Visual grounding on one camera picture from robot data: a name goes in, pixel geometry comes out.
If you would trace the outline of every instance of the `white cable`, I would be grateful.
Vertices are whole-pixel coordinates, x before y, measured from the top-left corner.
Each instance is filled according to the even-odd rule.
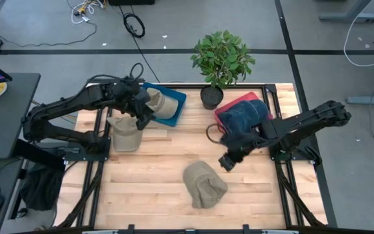
[[[355,65],[355,66],[358,66],[358,67],[368,67],[368,66],[374,66],[374,64],[357,64],[357,63],[355,63],[355,62],[353,62],[350,58],[349,58],[349,56],[347,56],[347,53],[345,52],[345,47],[346,47],[346,45],[347,45],[347,41],[348,41],[348,39],[349,39],[349,35],[350,35],[350,31],[351,31],[351,28],[353,27],[353,25],[355,24],[355,21],[357,20],[357,17],[363,12],[363,10],[356,16],[356,18],[355,18],[355,20],[353,20],[353,22],[351,23],[351,25],[350,25],[350,28],[349,28],[349,30],[348,30],[348,32],[347,32],[347,36],[345,37],[345,42],[344,42],[344,47],[343,47],[343,52],[344,52],[344,55],[345,55],[345,57],[348,59],[348,61],[351,63],[351,64],[353,64],[353,65]]]
[[[85,22],[84,19],[76,22],[76,21],[73,20],[73,18],[74,18],[74,12],[76,11],[76,8],[79,7],[79,6],[81,6],[81,5],[85,5],[87,2],[88,2],[88,0],[85,0],[83,3],[81,3],[79,5],[76,5],[75,7],[73,7],[73,9],[71,9],[71,22],[72,23],[74,23],[74,24],[80,24],[80,23]],[[99,4],[92,2],[92,3],[89,3],[89,4],[86,5],[86,9],[89,10],[90,14],[94,14],[95,13],[95,9],[93,8],[93,6],[99,6]]]

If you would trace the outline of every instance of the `potted plant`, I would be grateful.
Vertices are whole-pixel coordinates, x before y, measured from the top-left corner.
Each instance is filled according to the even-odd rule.
[[[246,73],[252,70],[248,64],[255,64],[255,59],[247,54],[246,44],[241,44],[242,39],[233,36],[228,30],[218,31],[206,35],[194,47],[196,55],[193,60],[193,68],[199,67],[201,75],[205,75],[205,81],[210,85],[205,86],[200,92],[203,106],[215,109],[223,99],[222,88],[236,84],[238,77],[242,76],[244,81]]]

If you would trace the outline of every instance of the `blue tray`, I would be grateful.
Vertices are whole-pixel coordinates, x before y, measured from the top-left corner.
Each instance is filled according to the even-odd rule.
[[[165,88],[163,86],[159,86],[159,85],[151,84],[151,83],[144,83],[142,85],[142,88],[144,88],[146,90],[148,88],[155,88],[155,89],[159,90],[165,96],[169,96],[169,97],[174,98],[177,101],[179,101],[179,106],[177,107],[177,111],[175,112],[175,114],[172,118],[169,118],[167,120],[157,118],[157,119],[154,120],[154,121],[156,121],[160,124],[165,124],[165,125],[168,125],[170,127],[175,127],[177,125],[177,122],[179,121],[182,108],[184,107],[184,104],[186,103],[187,95],[183,94],[181,92],[174,91],[170,88]]]

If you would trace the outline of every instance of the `table leg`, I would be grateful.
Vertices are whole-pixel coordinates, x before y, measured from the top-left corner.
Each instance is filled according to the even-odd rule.
[[[355,5],[346,13],[322,13],[319,15],[319,19],[351,23],[358,15],[357,21],[374,23],[374,14],[361,13],[363,9],[365,9],[369,5],[370,2],[371,0],[358,0]]]

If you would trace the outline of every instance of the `black plant pot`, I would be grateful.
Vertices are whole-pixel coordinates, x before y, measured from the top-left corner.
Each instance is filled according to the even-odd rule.
[[[223,100],[223,91],[217,86],[207,85],[201,89],[200,98],[207,110],[214,110]]]

